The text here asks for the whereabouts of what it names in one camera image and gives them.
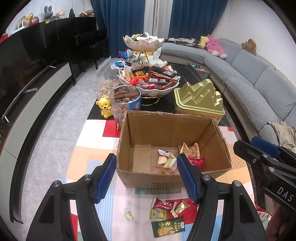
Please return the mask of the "person's right hand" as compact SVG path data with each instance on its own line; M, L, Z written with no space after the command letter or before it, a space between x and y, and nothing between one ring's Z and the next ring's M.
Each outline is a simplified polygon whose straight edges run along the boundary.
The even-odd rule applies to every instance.
M265 233L267 240L295 240L295 212L277 204Z

